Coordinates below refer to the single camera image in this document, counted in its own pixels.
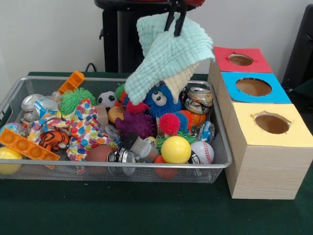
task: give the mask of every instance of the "black cable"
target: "black cable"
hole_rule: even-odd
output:
[[[86,69],[85,69],[85,72],[88,72],[88,69],[89,69],[90,65],[92,66],[93,71],[97,72],[96,66],[95,66],[93,63],[89,63],[89,64],[87,65],[87,67],[86,67]]]

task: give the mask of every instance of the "red box top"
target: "red box top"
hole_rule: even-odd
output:
[[[214,47],[214,52],[222,72],[272,72],[260,49]]]

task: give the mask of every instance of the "white wall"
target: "white wall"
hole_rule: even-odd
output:
[[[313,0],[206,0],[188,16],[215,45],[261,48],[282,79],[309,3]],[[29,71],[82,71],[89,62],[103,71],[101,28],[102,10],[92,0],[1,0],[1,91]],[[197,72],[208,72],[207,64]]]

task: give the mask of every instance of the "green spiky ball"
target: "green spiky ball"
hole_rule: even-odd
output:
[[[197,141],[195,137],[193,137],[189,133],[185,133],[183,131],[178,131],[177,135],[186,139],[190,144]],[[164,136],[158,136],[156,138],[156,147],[158,149],[159,154],[161,154],[161,148],[162,148],[164,141],[166,141],[168,138],[169,137],[164,137]]]
[[[125,91],[125,83],[118,84],[118,88],[116,88],[116,90],[115,90],[115,98],[118,101],[121,101],[121,95],[122,95],[123,91]]]
[[[77,88],[75,91],[67,91],[62,95],[60,111],[63,115],[74,112],[82,99],[90,99],[92,105],[97,105],[96,98],[85,88]]]

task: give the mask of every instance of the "yellow box top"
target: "yellow box top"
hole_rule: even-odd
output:
[[[233,105],[248,145],[313,147],[313,136],[293,104]]]

